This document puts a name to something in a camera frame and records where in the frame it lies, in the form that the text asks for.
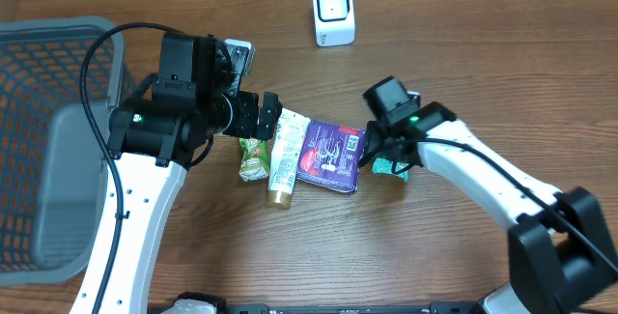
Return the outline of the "mint green wipes pack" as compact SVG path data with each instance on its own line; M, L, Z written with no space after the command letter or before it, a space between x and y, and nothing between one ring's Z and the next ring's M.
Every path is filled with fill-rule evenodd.
M384 157L376 157L372 166L374 175L387 175L397 177L406 182L408 180L408 164L403 162L394 162Z

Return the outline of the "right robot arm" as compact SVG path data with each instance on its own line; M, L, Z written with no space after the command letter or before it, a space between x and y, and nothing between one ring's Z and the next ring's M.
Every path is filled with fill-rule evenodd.
M469 306L471 313L573 313L617 282L617 252L598 199L564 192L518 169L484 144L453 111L393 76L363 95L369 121L361 165L383 157L399 174L413 166L438 174L506 232L507 283Z

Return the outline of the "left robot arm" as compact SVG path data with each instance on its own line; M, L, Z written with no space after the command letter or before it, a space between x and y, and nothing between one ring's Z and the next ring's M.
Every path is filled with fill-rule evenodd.
M144 313L163 230L196 150L218 133L269 140L281 114L273 93L243 92L249 42L167 32L159 70L112 111L96 136L108 163L106 197L74 313Z

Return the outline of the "purple snack package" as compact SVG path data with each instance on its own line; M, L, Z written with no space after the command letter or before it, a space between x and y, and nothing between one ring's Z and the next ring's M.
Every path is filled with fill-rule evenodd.
M311 121L301 148L296 177L345 194L357 190L365 130Z

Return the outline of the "white Pantene tube gold cap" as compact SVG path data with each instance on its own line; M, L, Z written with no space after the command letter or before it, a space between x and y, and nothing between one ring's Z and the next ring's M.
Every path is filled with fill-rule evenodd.
M287 210L291 206L300 153L310 119L284 108L277 122L271 149L267 205Z

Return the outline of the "green yellow juice carton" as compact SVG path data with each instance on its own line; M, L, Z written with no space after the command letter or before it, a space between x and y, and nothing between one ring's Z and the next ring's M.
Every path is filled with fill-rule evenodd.
M254 138L240 138L239 144L242 149L239 176L245 182L267 178L269 176L267 143Z

